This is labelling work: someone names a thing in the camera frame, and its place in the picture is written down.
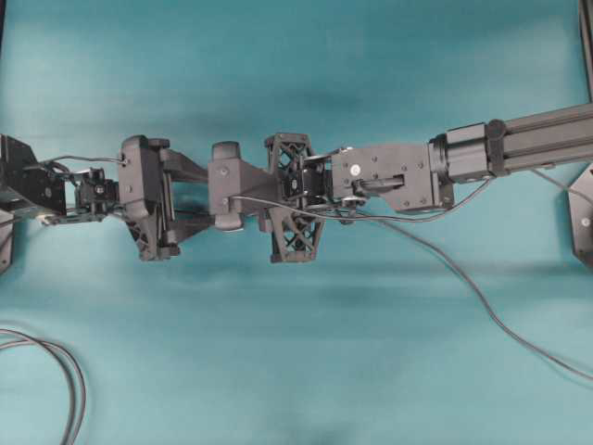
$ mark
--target table surface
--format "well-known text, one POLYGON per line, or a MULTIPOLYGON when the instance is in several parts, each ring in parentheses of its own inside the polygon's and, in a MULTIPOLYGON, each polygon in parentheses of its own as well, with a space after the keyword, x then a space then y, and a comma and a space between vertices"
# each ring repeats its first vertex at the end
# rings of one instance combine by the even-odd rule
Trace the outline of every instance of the table surface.
MULTIPOLYGON (((9 0, 0 63, 0 131, 39 159, 112 156, 146 134, 203 165, 237 140, 263 167, 280 131, 325 152, 586 101, 576 0, 9 0)), ((412 229, 516 331, 590 368, 593 276, 567 207, 519 173, 412 229)), ((137 260, 115 220, 17 236, 0 323, 80 358, 81 443, 590 443, 593 387, 506 337, 441 261, 385 229, 329 222, 306 265, 269 264, 253 223, 162 263, 137 260)), ((0 369, 0 442, 57 443, 59 370, 33 349, 3 352, 0 369)))

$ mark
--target black cable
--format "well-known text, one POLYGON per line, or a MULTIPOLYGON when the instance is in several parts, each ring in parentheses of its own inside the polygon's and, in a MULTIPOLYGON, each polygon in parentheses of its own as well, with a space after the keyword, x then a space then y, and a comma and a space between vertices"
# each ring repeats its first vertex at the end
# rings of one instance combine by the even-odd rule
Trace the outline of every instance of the black cable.
POLYGON ((253 201, 253 202, 258 202, 260 204, 266 204, 269 206, 273 206, 273 207, 280 207, 282 209, 288 209, 293 211, 294 213, 300 213, 301 215, 307 215, 313 218, 321 218, 323 220, 337 220, 337 221, 395 221, 398 223, 430 223, 432 221, 436 221, 439 220, 441 218, 443 218, 446 215, 449 215, 451 212, 463 207, 465 204, 467 204, 468 202, 470 202, 472 199, 474 199, 476 196, 478 196, 480 193, 482 193, 491 183, 492 183, 492 179, 488 179, 486 181, 484 181, 483 184, 481 184, 479 187, 477 187, 475 190, 472 191, 472 193, 470 195, 468 195, 464 200, 460 201, 458 204, 456 204, 455 206, 451 207, 448 210, 442 211, 440 213, 438 213, 437 215, 433 215, 433 216, 429 216, 426 218, 402 218, 402 217, 398 217, 398 216, 378 216, 378 215, 369 215, 369 216, 353 216, 353 217, 349 217, 349 216, 332 216, 332 215, 323 215, 320 213, 315 213, 312 211, 306 211, 306 210, 300 210, 300 209, 294 209, 290 206, 287 206, 283 203, 280 202, 276 202, 276 201, 270 201, 268 199, 262 199, 259 197, 244 197, 241 195, 237 195, 234 197, 231 197, 231 199, 240 199, 240 200, 246 200, 246 201, 253 201))
POLYGON ((75 410, 76 410, 76 388, 75 388, 74 381, 72 379, 72 375, 70 374, 68 367, 66 366, 65 363, 62 362, 62 360, 57 356, 57 354, 52 351, 51 347, 46 346, 42 340, 38 340, 34 337, 28 336, 26 334, 23 334, 22 332, 15 331, 13 329, 0 328, 0 335, 2 335, 2 334, 9 335, 12 337, 18 337, 21 340, 25 340, 25 341, 28 341, 28 342, 34 344, 34 345, 39 346, 42 350, 47 352, 57 362, 57 364, 61 368, 62 372, 64 373, 64 376, 66 377, 66 383, 68 384, 69 414, 68 414, 68 420, 66 422, 66 427, 64 428, 64 433, 62 435, 62 440, 60 441, 60 445, 71 445, 74 441, 74 439, 70 440, 70 438, 72 437, 72 432, 73 432, 74 422, 75 422, 74 419, 75 419, 75 410))
POLYGON ((456 273, 463 281, 465 281, 469 285, 469 287, 473 290, 473 292, 478 296, 478 298, 480 299, 482 305, 486 309, 486 312, 488 313, 488 315, 490 316, 490 318, 494 321, 494 323, 496 323, 498 325, 498 327, 500 327, 500 329, 502 329, 512 339, 514 339, 515 341, 517 341, 519 344, 521 344, 525 348, 528 348, 529 350, 534 351, 535 353, 543 356, 544 358, 550 360, 551 362, 554 362, 554 363, 558 364, 560 367, 564 368, 565 370, 567 370, 567 371, 569 371, 569 372, 571 372, 571 373, 573 373, 575 375, 578 375, 578 376, 580 376, 580 377, 582 377, 582 378, 584 378, 586 380, 593 381, 593 375, 590 375, 588 373, 585 373, 583 371, 580 371, 579 369, 576 369, 575 367, 573 367, 572 365, 568 364, 567 362, 564 362, 563 360, 559 359, 555 355, 547 352, 546 350, 540 348, 539 346, 535 345, 534 343, 532 343, 532 342, 526 340, 525 338, 519 336, 512 329, 510 329, 508 326, 506 326, 502 322, 502 320, 500 320, 500 318, 498 318, 498 316, 496 315, 496 313, 492 309, 492 306, 488 302, 488 299, 486 298, 486 295, 482 292, 482 290, 480 289, 480 287, 475 283, 475 281, 470 277, 470 275, 468 275, 461 268, 461 266, 459 266, 459 264, 457 262, 455 262, 441 248, 435 246, 430 241, 427 241, 427 240, 425 240, 423 238, 420 238, 419 236, 417 236, 417 235, 415 235, 415 234, 413 234, 411 232, 408 232, 407 230, 402 229, 401 227, 398 227, 395 224, 392 224, 391 222, 379 221, 379 223, 381 225, 387 227, 390 230, 393 230, 395 232, 398 232, 399 234, 402 234, 404 236, 407 236, 408 238, 412 239, 413 241, 415 241, 415 242, 417 242, 417 243, 425 246, 426 248, 429 248, 434 253, 436 253, 436 255, 440 256, 445 261, 445 263, 447 264, 447 266, 454 273, 456 273))

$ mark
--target black bracket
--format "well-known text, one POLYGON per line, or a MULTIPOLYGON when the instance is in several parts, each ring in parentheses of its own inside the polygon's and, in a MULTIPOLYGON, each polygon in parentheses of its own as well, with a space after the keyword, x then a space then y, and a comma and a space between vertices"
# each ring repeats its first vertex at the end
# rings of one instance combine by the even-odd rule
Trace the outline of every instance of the black bracket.
POLYGON ((494 119, 486 126, 486 149, 490 159, 490 171, 495 176, 508 176, 504 169, 504 136, 507 125, 504 121, 494 119))

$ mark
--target robotic arm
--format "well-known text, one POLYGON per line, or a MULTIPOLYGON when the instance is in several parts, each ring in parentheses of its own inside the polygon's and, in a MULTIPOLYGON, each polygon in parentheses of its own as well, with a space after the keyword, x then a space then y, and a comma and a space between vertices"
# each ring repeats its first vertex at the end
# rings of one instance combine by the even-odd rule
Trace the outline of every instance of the robotic arm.
MULTIPOLYGON (((328 211, 341 215, 347 210, 353 216, 371 197, 384 199, 397 212, 449 210, 455 204, 454 184, 593 159, 593 105, 478 123, 427 144, 344 147, 316 156, 304 134, 278 133, 265 146, 266 171, 241 160, 237 143, 213 147, 208 190, 214 225, 237 230, 246 216, 257 214, 260 229, 272 234, 273 262, 311 261, 328 211)), ((589 170, 574 185, 584 187, 585 194, 593 193, 589 170)), ((574 251, 593 266, 593 231, 587 225, 593 209, 583 202, 571 197, 574 251)))
MULTIPOLYGON (((127 225, 142 261, 162 261, 179 255, 185 239, 212 225, 235 231, 257 216, 260 230, 271 234, 272 262, 312 261, 328 215, 351 223, 372 197, 396 212, 449 210, 455 205, 454 184, 593 159, 593 104, 457 128, 427 144, 343 147, 315 155, 308 136, 277 133, 265 148, 267 169, 242 160, 236 142, 215 144, 206 171, 171 150, 168 140, 144 136, 124 141, 115 159, 82 159, 117 162, 116 182, 103 169, 71 172, 58 162, 72 157, 39 162, 29 146, 3 135, 0 273, 12 259, 14 223, 31 218, 57 225, 115 216, 127 225), (209 214, 178 214, 174 182, 208 184, 209 214), (66 184, 74 186, 71 209, 66 184)), ((591 169, 574 187, 593 193, 591 169)), ((575 253, 593 265, 593 209, 571 197, 571 213, 575 253)))
POLYGON ((169 149, 166 139, 134 136, 116 159, 60 157, 38 162, 31 148, 16 139, 0 139, 0 273, 12 262, 14 224, 40 219, 44 225, 101 222, 107 216, 127 225, 143 261, 180 254, 179 244, 209 228, 212 217, 196 213, 180 218, 173 207, 172 183, 206 183, 207 172, 169 149), (70 172, 58 160, 113 161, 119 181, 103 169, 70 172), (66 207, 66 184, 74 186, 75 206, 66 207))

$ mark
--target teal cloth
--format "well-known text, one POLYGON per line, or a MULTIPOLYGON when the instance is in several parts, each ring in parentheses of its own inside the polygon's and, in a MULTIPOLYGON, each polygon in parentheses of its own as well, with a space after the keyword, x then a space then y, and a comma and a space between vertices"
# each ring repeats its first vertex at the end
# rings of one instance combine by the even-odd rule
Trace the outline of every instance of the teal cloth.
MULTIPOLYGON (((202 165, 237 140, 263 167, 276 132, 326 152, 586 101, 575 0, 8 0, 0 62, 0 132, 39 159, 113 156, 146 134, 202 165)), ((583 167, 551 174, 570 183, 583 167)), ((206 203, 192 190, 179 206, 206 203)), ((517 332, 593 366, 593 275, 560 190, 518 173, 411 229, 517 332)), ((253 223, 162 263, 141 263, 115 220, 17 236, 0 323, 80 358, 81 443, 591 441, 593 387, 506 337, 442 262, 384 228, 329 222, 306 265, 269 264, 253 223)), ((0 354, 0 443, 57 443, 66 413, 45 354, 0 354)))

